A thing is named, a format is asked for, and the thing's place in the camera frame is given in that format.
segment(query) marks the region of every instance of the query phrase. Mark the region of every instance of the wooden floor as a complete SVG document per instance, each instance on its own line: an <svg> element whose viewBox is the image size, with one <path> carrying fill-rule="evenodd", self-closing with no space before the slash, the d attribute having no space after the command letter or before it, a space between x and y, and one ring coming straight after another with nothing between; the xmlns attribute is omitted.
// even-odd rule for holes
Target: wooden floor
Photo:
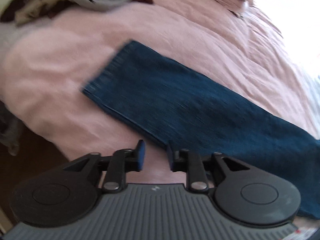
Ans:
<svg viewBox="0 0 320 240"><path fill-rule="evenodd" d="M24 127L17 156L7 153L0 144L0 206L15 224L9 207L10 192L20 181L31 178L55 166L67 162L60 151L44 138Z"/></svg>

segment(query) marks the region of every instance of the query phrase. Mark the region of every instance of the black round disc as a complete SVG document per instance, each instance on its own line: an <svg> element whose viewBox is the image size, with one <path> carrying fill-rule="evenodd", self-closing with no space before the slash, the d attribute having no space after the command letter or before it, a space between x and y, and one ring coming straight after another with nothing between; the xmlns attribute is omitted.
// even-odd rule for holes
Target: black round disc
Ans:
<svg viewBox="0 0 320 240"><path fill-rule="evenodd" d="M84 217L97 198L97 189L81 174L53 171L18 185L10 206L26 224L56 227Z"/></svg>
<svg viewBox="0 0 320 240"><path fill-rule="evenodd" d="M300 206L300 193L290 182L260 171L237 171L214 192L218 207L245 224L270 226L293 219Z"/></svg>

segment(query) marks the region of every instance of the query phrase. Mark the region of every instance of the denim fabric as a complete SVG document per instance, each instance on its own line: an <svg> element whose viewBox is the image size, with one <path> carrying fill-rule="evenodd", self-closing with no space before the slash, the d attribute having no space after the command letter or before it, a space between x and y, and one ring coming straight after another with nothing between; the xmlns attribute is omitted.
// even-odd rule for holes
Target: denim fabric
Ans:
<svg viewBox="0 0 320 240"><path fill-rule="evenodd" d="M320 142L241 95L132 41L83 93L165 148L216 151L292 182L320 219Z"/></svg>

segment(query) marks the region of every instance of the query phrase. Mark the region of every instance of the black clamp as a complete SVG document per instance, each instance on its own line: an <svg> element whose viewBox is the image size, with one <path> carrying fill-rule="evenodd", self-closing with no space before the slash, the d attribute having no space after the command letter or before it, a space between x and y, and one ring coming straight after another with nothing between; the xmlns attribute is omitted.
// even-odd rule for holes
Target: black clamp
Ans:
<svg viewBox="0 0 320 240"><path fill-rule="evenodd" d="M11 208L20 221L56 227L84 217L102 194L127 188L126 173L141 171L145 144L122 149L112 156L87 154L20 184ZM295 216L300 193L290 182L221 153L200 156L187 149L167 147L170 168L187 174L186 189L207 195L230 220L244 225L280 225ZM102 172L107 171L102 188ZM209 180L214 188L209 188Z"/></svg>

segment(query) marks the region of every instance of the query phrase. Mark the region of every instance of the pink duvet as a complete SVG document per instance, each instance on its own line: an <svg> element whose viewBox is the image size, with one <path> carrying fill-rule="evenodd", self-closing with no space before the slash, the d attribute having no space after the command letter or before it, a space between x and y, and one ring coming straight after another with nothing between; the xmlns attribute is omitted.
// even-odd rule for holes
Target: pink duvet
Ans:
<svg viewBox="0 0 320 240"><path fill-rule="evenodd" d="M3 65L9 109L70 160L134 147L143 137L80 92L134 39L318 135L281 34L259 9L239 19L215 0L154 1L108 13L71 9L23 38ZM165 152L147 143L144 171L129 174L128 181L184 182L183 174L170 173Z"/></svg>

